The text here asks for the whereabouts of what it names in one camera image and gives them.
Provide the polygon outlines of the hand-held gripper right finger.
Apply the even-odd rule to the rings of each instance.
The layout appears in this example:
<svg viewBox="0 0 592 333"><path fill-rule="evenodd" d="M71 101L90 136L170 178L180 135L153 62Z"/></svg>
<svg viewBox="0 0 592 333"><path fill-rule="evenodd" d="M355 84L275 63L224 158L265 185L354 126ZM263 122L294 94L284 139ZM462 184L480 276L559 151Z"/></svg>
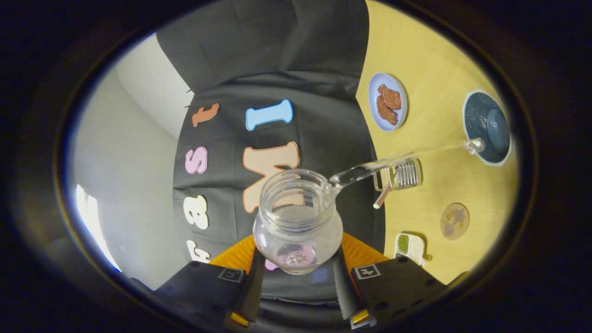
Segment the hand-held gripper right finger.
<svg viewBox="0 0 592 333"><path fill-rule="evenodd" d="M333 256L333 272L342 316L353 330L416 320L449 290L411 259L389 259L347 233Z"/></svg>

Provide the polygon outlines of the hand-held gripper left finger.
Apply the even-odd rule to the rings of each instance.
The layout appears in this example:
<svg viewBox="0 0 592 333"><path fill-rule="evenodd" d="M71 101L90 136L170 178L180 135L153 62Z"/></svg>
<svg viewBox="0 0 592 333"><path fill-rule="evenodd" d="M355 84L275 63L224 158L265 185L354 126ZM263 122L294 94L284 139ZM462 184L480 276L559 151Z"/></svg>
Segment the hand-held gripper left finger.
<svg viewBox="0 0 592 333"><path fill-rule="evenodd" d="M257 321L265 257L248 236L211 263L191 261L155 295L199 330L250 330Z"/></svg>

